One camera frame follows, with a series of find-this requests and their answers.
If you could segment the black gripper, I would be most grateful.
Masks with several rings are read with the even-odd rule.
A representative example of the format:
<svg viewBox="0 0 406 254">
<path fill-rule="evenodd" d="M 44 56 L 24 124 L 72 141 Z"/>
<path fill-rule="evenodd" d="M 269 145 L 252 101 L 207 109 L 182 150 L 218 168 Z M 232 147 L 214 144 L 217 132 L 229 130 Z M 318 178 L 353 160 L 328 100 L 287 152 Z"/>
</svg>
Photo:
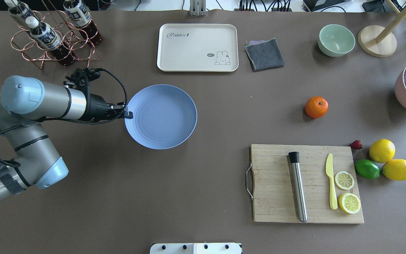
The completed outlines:
<svg viewBox="0 0 406 254">
<path fill-rule="evenodd" d="M 102 120 L 115 120 L 119 118 L 132 119 L 132 111 L 125 111 L 126 102 L 117 104 L 107 103 L 103 97 L 90 94 L 88 97 L 87 120 L 89 122 L 100 122 Z"/>
</svg>

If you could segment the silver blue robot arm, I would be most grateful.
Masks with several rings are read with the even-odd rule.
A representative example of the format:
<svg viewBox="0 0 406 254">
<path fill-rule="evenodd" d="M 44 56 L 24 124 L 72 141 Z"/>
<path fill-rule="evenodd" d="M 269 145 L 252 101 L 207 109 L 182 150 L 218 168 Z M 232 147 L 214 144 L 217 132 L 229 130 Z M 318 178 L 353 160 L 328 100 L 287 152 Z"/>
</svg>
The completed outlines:
<svg viewBox="0 0 406 254">
<path fill-rule="evenodd" d="M 100 71 L 78 69 L 62 86 L 17 75 L 6 79 L 0 93 L 0 201 L 30 186 L 48 188 L 68 175 L 42 122 L 98 125 L 133 117 L 127 100 L 107 103 L 90 93 L 89 82 Z"/>
</svg>

